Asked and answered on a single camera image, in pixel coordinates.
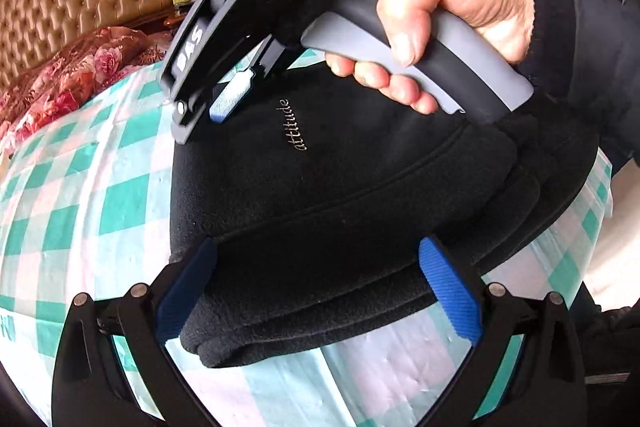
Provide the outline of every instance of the green and white checkered tablecloth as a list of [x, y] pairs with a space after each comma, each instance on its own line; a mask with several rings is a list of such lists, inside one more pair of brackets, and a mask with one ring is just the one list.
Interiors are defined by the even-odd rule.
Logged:
[[[0, 362], [50, 424], [54, 357], [80, 291], [122, 295], [169, 257], [172, 108], [160, 64], [125, 78], [23, 144], [0, 185]], [[578, 198], [531, 245], [492, 271], [516, 295], [571, 300], [610, 205], [600, 154]], [[142, 407], [157, 413], [126, 344], [116, 341]], [[518, 340], [507, 359], [513, 360]], [[206, 369], [168, 349], [222, 425], [410, 427], [433, 404], [468, 343], [439, 305], [365, 335], [247, 367]], [[508, 362], [483, 409], [495, 403]]]

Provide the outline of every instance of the handle grip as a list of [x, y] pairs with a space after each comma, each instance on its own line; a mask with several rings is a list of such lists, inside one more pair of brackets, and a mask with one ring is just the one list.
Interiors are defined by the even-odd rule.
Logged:
[[393, 74], [414, 78], [449, 114], [466, 113], [491, 124], [529, 100], [533, 87], [482, 36], [444, 10], [432, 14], [432, 35], [424, 56], [408, 68], [395, 62], [380, 19], [378, 0], [337, 0], [304, 32], [302, 45], [376, 62]]

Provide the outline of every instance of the red floral blanket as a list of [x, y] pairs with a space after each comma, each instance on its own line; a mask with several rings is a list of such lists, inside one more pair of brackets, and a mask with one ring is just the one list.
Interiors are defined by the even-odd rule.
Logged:
[[0, 152], [13, 153], [37, 130], [128, 74], [159, 62], [170, 42], [168, 32], [146, 36], [119, 26], [101, 28], [25, 71], [0, 98]]

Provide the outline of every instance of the black folded garment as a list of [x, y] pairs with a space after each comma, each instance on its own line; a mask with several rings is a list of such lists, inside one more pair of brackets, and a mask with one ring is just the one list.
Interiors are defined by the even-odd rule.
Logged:
[[542, 95], [496, 126], [423, 116], [324, 64], [270, 80], [176, 146], [172, 260], [204, 234], [218, 266], [182, 331], [208, 367], [334, 343], [434, 301], [437, 235], [485, 273], [546, 229], [598, 136]]

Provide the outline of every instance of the silver screw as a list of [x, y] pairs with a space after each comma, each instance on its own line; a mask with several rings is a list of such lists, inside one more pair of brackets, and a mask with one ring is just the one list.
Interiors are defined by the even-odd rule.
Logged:
[[146, 295], [146, 284], [139, 282], [131, 287], [131, 296], [135, 298], [143, 297]]
[[489, 293], [494, 297], [504, 297], [504, 294], [507, 293], [507, 288], [502, 286], [499, 282], [492, 282], [489, 285]]
[[86, 302], [86, 300], [87, 300], [88, 296], [89, 296], [89, 295], [87, 295], [87, 294], [86, 294], [86, 293], [84, 293], [84, 292], [79, 293], [78, 295], [76, 295], [76, 296], [74, 297], [74, 304], [75, 304], [76, 306], [82, 306], [82, 305]]
[[558, 292], [549, 293], [549, 300], [553, 302], [553, 304], [555, 304], [556, 306], [559, 306], [564, 302], [564, 299]]

